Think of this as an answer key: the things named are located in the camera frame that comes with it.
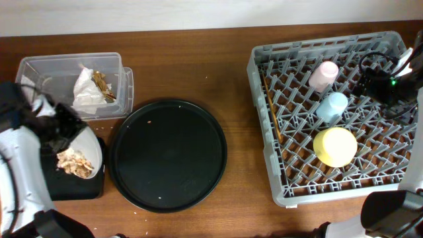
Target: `food scrap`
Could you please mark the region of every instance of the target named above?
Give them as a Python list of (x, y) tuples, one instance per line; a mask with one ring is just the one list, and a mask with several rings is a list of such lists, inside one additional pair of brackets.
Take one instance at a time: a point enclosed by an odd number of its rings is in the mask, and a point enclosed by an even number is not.
[(100, 73), (99, 71), (93, 73), (95, 84), (100, 89), (101, 93), (108, 99), (116, 100), (116, 97), (114, 96), (110, 88), (107, 86), (106, 82), (104, 82), (104, 77), (106, 77), (106, 75)]
[(90, 176), (94, 169), (91, 162), (88, 161), (80, 151), (69, 148), (58, 153), (58, 168), (64, 169), (67, 174), (74, 174), (83, 179)]

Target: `wooden stick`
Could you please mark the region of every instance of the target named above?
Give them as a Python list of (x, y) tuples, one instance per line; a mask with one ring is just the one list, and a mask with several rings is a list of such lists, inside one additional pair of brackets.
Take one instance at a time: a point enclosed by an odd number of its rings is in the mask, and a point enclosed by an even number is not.
[(278, 137), (279, 143), (282, 143), (282, 136), (280, 135), (280, 131), (279, 131), (278, 119), (276, 118), (276, 115), (274, 112), (273, 102), (272, 102), (272, 99), (270, 98), (269, 88), (267, 87), (267, 83), (266, 83), (266, 77), (264, 76), (264, 74), (262, 75), (263, 75), (264, 87), (266, 88), (267, 99), (269, 100), (270, 113), (272, 113), (273, 124), (275, 125), (275, 129), (276, 129), (276, 136)]

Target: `plastic bin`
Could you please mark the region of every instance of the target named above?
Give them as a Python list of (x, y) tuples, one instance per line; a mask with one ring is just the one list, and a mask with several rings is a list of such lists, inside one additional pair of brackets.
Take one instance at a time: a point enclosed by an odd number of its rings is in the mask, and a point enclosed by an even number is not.
[[(376, 51), (398, 57), (405, 50), (396, 32), (257, 46), (252, 50), (247, 73), (277, 205), (292, 208), (397, 189), (410, 159), (416, 129), (412, 116), (416, 118), (416, 111), (409, 112), (403, 124), (386, 121), (377, 102), (364, 96), (357, 99), (350, 93), (360, 78), (361, 56)], [(333, 85), (318, 93), (308, 86), (307, 80), (323, 61), (336, 63), (339, 73)], [(379, 56), (367, 58), (364, 65), (385, 71), (394, 68)], [(276, 121), (270, 113), (262, 80), (269, 85)], [(344, 93), (348, 106), (341, 116), (325, 123), (315, 110), (332, 92)], [(280, 129), (281, 142), (275, 124)], [(333, 126), (350, 130), (358, 141), (358, 152), (352, 162), (341, 168), (325, 166), (313, 151), (315, 135)]]
[[(104, 80), (112, 84), (116, 100), (106, 104), (75, 106), (80, 117), (83, 120), (104, 120), (127, 116), (134, 103), (134, 78), (131, 69), (123, 67), (118, 53), (27, 57), (20, 62), (16, 82), (34, 85), (55, 101), (72, 105), (73, 86), (83, 67), (105, 74)], [(29, 81), (22, 81), (23, 76)]]

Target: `clear plastic container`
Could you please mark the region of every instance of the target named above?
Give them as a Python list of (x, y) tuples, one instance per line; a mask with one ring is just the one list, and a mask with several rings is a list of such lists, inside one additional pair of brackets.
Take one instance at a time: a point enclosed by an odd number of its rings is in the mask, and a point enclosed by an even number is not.
[[(118, 53), (27, 57), (20, 62), (16, 82), (34, 85), (55, 101), (72, 105), (73, 86), (84, 67), (106, 75), (104, 80), (112, 84), (116, 100), (106, 104), (74, 106), (80, 117), (84, 120), (102, 120), (127, 116), (134, 102), (134, 78), (131, 69), (123, 67)], [(94, 109), (95, 113), (86, 113), (92, 111), (88, 109)]]

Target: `wooden table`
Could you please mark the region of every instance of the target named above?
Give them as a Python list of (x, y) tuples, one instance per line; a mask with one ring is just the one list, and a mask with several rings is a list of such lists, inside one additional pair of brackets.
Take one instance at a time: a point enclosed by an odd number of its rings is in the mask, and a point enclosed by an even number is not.
[[(225, 174), (217, 188), (193, 208), (174, 214), (140, 210), (125, 200), (108, 175), (101, 198), (56, 202), (60, 212), (84, 223), (96, 236), (283, 235), (359, 214), (364, 198), (297, 209), (273, 202), (246, 72), (252, 48), (386, 30), (399, 32), (409, 47), (422, 26), (423, 21), (408, 21), (0, 38), (0, 79), (14, 81), (25, 56), (119, 52), (124, 66), (134, 71), (134, 110), (152, 100), (185, 99), (209, 110), (221, 124), (228, 146)], [(110, 135), (122, 121), (89, 124), (110, 145)]]

